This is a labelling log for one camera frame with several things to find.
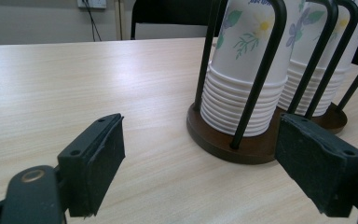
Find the black chair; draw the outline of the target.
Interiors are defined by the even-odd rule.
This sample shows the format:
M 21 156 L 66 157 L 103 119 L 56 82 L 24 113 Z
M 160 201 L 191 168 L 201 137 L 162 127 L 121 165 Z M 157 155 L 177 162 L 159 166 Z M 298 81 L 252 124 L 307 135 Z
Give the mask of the black chair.
M 218 36 L 228 0 L 135 0 L 130 40 L 205 37 L 213 1 L 219 6 Z

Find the black wire cup rack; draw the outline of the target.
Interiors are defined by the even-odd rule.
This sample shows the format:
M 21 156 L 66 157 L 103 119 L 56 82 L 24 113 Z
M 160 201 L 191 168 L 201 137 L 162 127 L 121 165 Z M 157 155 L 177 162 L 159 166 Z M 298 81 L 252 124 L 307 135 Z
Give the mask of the black wire cup rack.
M 194 103 L 188 109 L 186 125 L 191 137 L 199 146 L 201 146 L 207 152 L 225 161 L 242 164 L 260 164 L 273 161 L 275 158 L 275 148 L 279 131 L 280 116 L 284 112 L 289 112 L 305 119 L 311 119 L 312 121 L 316 122 L 317 125 L 330 133 L 340 132 L 347 121 L 346 115 L 342 111 L 343 106 L 335 105 L 333 102 L 331 102 L 330 106 L 328 106 L 326 112 L 323 115 L 315 117 L 313 112 L 316 106 L 319 104 L 319 101 L 324 94 L 324 90 L 334 73 L 340 57 L 342 56 L 344 49 L 348 45 L 351 36 L 354 33 L 358 23 L 358 6 L 352 0 L 305 0 L 307 3 L 311 2 L 324 6 L 327 11 L 327 19 L 324 24 L 322 34 L 317 41 L 317 46 L 312 52 L 310 61 L 308 62 L 303 77 L 298 84 L 292 102 L 286 110 L 279 108 L 277 104 L 268 129 L 264 133 L 251 137 L 245 137 L 243 135 L 255 108 L 257 97 L 259 96 L 267 74 L 269 73 L 269 69 L 274 60 L 274 55 L 276 54 L 280 45 L 284 32 L 284 26 L 287 20 L 287 10 L 283 0 L 268 1 L 274 9 L 275 15 L 275 22 L 270 34 L 272 39 L 267 44 L 267 53 L 262 57 L 261 67 L 256 73 L 255 82 L 249 94 L 249 100 L 245 104 L 245 108 L 242 112 L 237 130 L 233 135 L 217 131 L 208 125 L 202 119 L 200 114 L 201 97 L 206 79 L 207 68 L 210 60 L 213 58 L 218 39 L 218 36 L 214 35 L 214 31 L 216 29 L 216 13 L 218 12 L 219 6 L 217 1 L 213 1 L 207 37 L 202 55 L 196 97 Z M 336 26 L 338 8 L 340 6 L 345 7 L 349 11 L 349 24 L 347 25 L 343 36 L 338 42 L 338 46 L 330 63 L 327 66 L 317 91 L 314 93 L 306 114 L 298 115 L 296 113 L 296 108 L 310 82 L 310 78 L 318 62 L 321 59 L 329 37 Z

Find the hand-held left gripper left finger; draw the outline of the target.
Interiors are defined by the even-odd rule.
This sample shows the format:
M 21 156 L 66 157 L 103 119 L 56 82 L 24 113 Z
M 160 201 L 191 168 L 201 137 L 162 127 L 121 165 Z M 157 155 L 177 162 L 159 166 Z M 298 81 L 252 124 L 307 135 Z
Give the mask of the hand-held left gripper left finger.
M 125 158 L 123 117 L 95 120 L 58 156 L 71 217 L 96 215 Z

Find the beige wall conduit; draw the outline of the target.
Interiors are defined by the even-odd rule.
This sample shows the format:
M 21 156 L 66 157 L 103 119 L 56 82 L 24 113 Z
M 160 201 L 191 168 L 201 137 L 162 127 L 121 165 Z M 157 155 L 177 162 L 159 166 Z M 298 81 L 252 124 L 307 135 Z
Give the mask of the beige wall conduit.
M 117 40 L 124 40 L 126 38 L 124 2 L 122 0 L 114 0 L 114 4 L 115 4 Z

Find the stack of floral paper cups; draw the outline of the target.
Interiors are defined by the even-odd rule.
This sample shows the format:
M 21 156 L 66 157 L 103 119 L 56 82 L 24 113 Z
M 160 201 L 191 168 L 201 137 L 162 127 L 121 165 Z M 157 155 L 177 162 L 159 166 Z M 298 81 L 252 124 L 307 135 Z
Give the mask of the stack of floral paper cups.
M 283 0 L 287 20 L 280 45 L 257 97 L 245 137 L 264 133 L 287 81 L 287 68 L 294 47 L 291 25 L 302 12 L 305 0 Z M 268 0 L 228 0 L 213 58 L 207 68 L 201 97 L 202 119 L 221 133 L 233 135 L 264 54 L 272 39 L 274 9 Z
M 352 0 L 358 6 L 358 0 Z M 317 46 L 317 41 L 322 34 L 324 24 L 327 19 L 326 8 L 322 5 L 303 2 L 300 4 L 301 16 L 297 22 L 290 25 L 289 43 L 293 47 L 289 67 L 287 70 L 288 79 L 281 94 L 278 107 L 286 110 L 292 102 L 298 84 L 303 77 L 305 69 L 310 61 L 312 52 Z M 338 42 L 344 34 L 344 31 L 349 24 L 349 11 L 340 6 L 338 8 L 338 17 L 336 26 L 329 37 L 327 45 L 318 62 L 310 82 L 303 93 L 303 96 L 296 108 L 298 115 L 305 115 L 310 102 L 317 91 L 317 88 L 323 78 L 323 75 L 329 65 L 333 54 L 338 46 Z M 324 90 L 319 104 L 316 106 L 313 115 L 319 117 L 323 115 L 330 106 L 338 87 L 346 78 L 346 73 L 351 68 L 351 60 L 358 47 L 358 23 L 351 36 L 351 39 L 343 51 L 342 56 L 331 76 L 328 85 Z

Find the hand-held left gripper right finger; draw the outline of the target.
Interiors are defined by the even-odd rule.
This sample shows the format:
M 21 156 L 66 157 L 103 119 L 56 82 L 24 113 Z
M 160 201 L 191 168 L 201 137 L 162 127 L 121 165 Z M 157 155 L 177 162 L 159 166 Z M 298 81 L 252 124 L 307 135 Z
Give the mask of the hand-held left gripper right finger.
M 275 159 L 320 213 L 348 217 L 358 208 L 358 149 L 313 121 L 282 114 Z

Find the white wall socket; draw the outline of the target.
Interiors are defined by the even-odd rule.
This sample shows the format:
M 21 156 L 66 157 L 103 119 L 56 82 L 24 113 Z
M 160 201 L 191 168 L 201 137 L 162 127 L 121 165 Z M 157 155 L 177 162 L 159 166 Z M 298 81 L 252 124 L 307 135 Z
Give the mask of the white wall socket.
M 76 0 L 77 6 L 80 8 L 96 8 L 96 9 L 106 9 L 107 3 L 106 0 Z

